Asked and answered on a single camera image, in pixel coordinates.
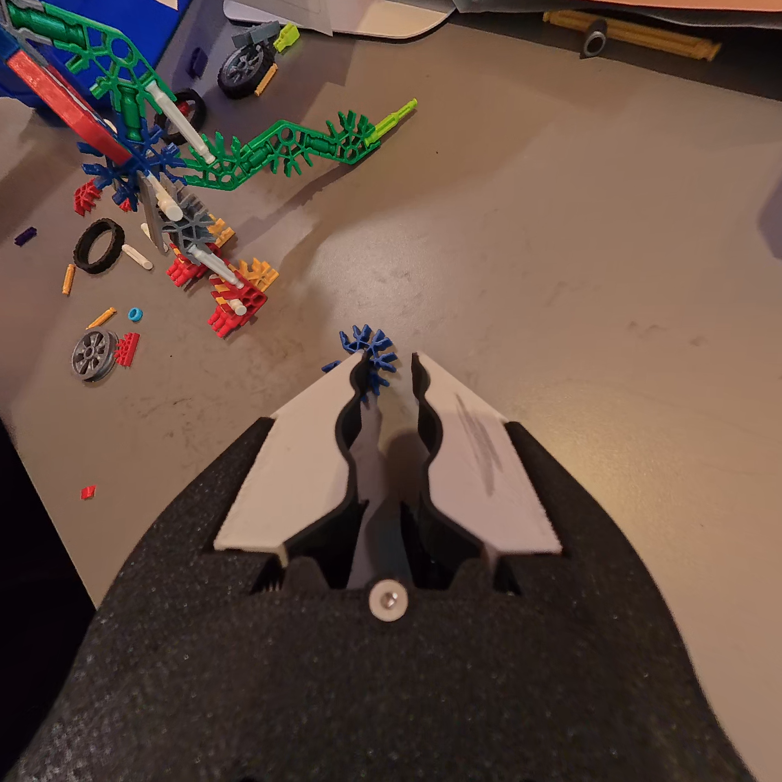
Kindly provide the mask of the grey connector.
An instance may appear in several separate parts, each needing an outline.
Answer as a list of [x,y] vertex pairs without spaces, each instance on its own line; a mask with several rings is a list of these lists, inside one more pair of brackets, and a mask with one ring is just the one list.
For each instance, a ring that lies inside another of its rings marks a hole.
[[231,40],[235,48],[241,49],[250,45],[274,43],[281,32],[278,21],[271,21],[240,30],[233,34]]

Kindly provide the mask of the grey pulley wheel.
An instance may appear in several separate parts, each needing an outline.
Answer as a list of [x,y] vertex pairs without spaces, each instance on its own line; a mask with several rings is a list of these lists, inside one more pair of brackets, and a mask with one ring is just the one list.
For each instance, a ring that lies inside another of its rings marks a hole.
[[78,339],[71,357],[73,374],[83,382],[97,382],[105,377],[116,363],[115,353],[119,338],[103,327],[93,327]]

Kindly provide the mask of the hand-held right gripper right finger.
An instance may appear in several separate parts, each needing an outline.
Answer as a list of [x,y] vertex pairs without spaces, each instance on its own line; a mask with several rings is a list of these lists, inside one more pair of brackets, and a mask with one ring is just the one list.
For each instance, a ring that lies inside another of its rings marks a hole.
[[417,510],[400,511],[413,585],[449,589],[465,563],[491,589],[562,569],[562,542],[512,438],[519,427],[426,354],[411,371],[427,451]]

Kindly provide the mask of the yellow rods with grey clip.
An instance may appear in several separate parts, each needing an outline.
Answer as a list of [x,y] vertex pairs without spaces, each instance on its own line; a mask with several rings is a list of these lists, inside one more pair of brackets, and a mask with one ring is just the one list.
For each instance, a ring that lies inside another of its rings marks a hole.
[[708,38],[594,15],[572,9],[546,11],[543,22],[582,34],[581,58],[599,56],[608,41],[617,41],[694,60],[712,62],[722,44]]

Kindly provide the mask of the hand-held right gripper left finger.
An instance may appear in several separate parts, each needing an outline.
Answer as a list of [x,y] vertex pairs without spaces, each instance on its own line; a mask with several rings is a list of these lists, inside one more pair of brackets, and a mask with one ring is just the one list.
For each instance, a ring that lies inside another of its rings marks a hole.
[[328,585],[347,586],[366,504],[349,448],[361,428],[368,357],[352,354],[279,408],[213,542],[216,551],[318,562]]

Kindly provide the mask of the blue snowflake connector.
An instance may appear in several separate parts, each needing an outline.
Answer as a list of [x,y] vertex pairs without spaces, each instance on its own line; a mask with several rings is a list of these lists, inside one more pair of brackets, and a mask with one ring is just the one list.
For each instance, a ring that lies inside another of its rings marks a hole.
[[394,346],[393,340],[387,337],[383,330],[374,331],[369,325],[363,327],[354,325],[352,336],[341,331],[339,337],[343,349],[348,354],[360,351],[366,353],[369,360],[367,377],[369,388],[375,397],[379,396],[380,389],[389,386],[389,380],[381,376],[381,372],[396,372],[394,362],[398,357],[391,350]]

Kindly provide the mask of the blue plastic bin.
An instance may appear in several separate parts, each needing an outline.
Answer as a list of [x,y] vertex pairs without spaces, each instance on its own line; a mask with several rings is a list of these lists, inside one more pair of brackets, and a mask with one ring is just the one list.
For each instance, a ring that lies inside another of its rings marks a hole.
[[[121,31],[146,60],[156,66],[190,1],[51,1],[51,4]],[[92,83],[101,74],[95,65],[91,64],[87,70],[73,74],[66,68],[72,53],[44,44],[36,43],[34,47],[93,108],[111,108],[109,95],[95,99],[90,93]]]

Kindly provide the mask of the colourful construction toy model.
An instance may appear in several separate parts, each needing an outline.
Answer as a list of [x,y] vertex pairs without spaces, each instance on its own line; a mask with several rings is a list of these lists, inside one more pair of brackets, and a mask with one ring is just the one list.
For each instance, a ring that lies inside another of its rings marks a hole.
[[[36,43],[72,53],[70,73],[95,65],[101,74],[90,93],[109,95],[111,108],[93,108]],[[187,142],[165,144],[155,115],[166,115],[175,98],[153,66],[119,30],[48,2],[2,2],[2,62],[77,135],[83,154],[103,160],[83,165],[101,191],[112,187],[116,204],[137,196],[157,249],[174,250],[171,280],[182,286],[210,273],[216,308],[209,324],[220,338],[266,303],[277,273],[257,260],[234,265],[220,257],[217,222],[194,188],[234,191],[261,171],[301,174],[299,164],[311,166],[314,158],[359,163],[417,108],[413,99],[376,125],[340,112],[338,127],[327,122],[327,132],[281,120],[246,144],[233,138],[230,145],[185,120],[178,130]]]

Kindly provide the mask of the grey wheel with black tyre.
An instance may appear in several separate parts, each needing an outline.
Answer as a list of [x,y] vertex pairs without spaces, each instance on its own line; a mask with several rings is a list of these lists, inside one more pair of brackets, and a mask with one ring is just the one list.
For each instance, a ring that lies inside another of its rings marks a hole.
[[220,90],[230,99],[244,99],[255,92],[275,63],[276,50],[269,42],[249,44],[231,53],[217,75]]

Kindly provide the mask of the black rubber tyre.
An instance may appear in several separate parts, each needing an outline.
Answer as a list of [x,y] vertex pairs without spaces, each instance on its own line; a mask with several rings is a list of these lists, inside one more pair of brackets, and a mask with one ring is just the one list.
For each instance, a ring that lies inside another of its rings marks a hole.
[[[110,234],[110,243],[103,255],[91,263],[89,256],[94,243],[104,234]],[[73,250],[73,262],[89,275],[100,275],[109,269],[119,259],[125,233],[121,225],[109,218],[102,218],[92,222],[83,232]]]
[[[174,93],[175,105],[196,132],[201,132],[206,122],[207,107],[201,95],[192,88]],[[187,142],[184,135],[163,112],[155,115],[155,124],[163,130],[161,139],[165,144],[183,145]]]

